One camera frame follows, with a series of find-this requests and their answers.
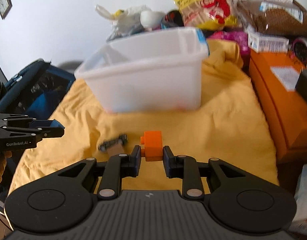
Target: circular pad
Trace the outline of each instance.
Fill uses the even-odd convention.
[[[281,230],[292,221],[296,209],[293,196],[275,185],[264,191],[228,184],[211,194],[208,205],[224,225],[252,234]]]
[[[264,211],[273,206],[273,197],[261,190],[246,190],[237,196],[240,206],[251,211]]]
[[[53,189],[43,189],[31,194],[28,204],[41,211],[49,211],[60,207],[65,202],[65,195]]]

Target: white carton box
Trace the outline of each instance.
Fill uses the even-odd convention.
[[[248,44],[255,52],[288,52],[289,40],[278,36],[248,32]]]

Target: white ball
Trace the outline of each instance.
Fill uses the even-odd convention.
[[[140,23],[144,28],[157,28],[164,16],[163,12],[142,11],[140,13]]]

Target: brown bag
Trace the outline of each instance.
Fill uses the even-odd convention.
[[[239,0],[238,13],[251,24],[257,32],[268,35],[307,37],[307,11],[294,3],[268,2],[278,6],[293,8],[303,12],[302,23],[283,8],[260,10],[260,0]]]

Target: wall clock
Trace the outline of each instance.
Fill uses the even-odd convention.
[[[5,19],[12,7],[11,0],[0,0],[0,16]]]

